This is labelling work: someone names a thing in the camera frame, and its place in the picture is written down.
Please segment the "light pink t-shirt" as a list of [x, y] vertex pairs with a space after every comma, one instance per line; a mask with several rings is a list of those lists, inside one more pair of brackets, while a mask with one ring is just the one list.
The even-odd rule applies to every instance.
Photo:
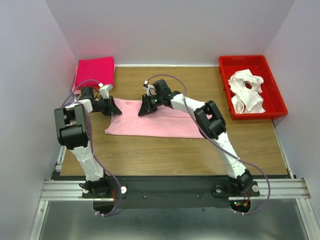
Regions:
[[138, 116], [142, 101], [116, 98], [121, 115], [113, 115], [105, 133], [116, 136], [203, 139], [188, 113], [159, 106], [157, 111]]

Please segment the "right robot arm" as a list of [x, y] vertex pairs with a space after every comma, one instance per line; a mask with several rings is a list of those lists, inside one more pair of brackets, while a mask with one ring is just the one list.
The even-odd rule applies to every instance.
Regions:
[[242, 195], [250, 189], [253, 177], [237, 156], [229, 140], [226, 121], [214, 101], [202, 102], [189, 98], [179, 91], [171, 91], [163, 79], [154, 83], [146, 80], [143, 88], [146, 89], [146, 94], [142, 96], [138, 116], [152, 114], [159, 106], [188, 113], [202, 136], [217, 147], [229, 177], [231, 192]]

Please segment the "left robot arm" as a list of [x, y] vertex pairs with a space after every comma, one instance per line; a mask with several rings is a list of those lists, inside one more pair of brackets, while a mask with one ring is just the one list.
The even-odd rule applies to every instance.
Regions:
[[99, 164], [93, 150], [93, 134], [90, 113], [102, 113], [104, 116], [121, 115], [110, 96], [113, 86], [100, 83], [95, 98], [92, 87], [83, 87], [81, 96], [72, 103], [64, 103], [54, 110], [57, 140], [65, 146], [78, 160], [85, 174], [85, 183], [79, 186], [85, 194], [93, 197], [107, 197], [115, 190], [110, 184], [107, 171]]

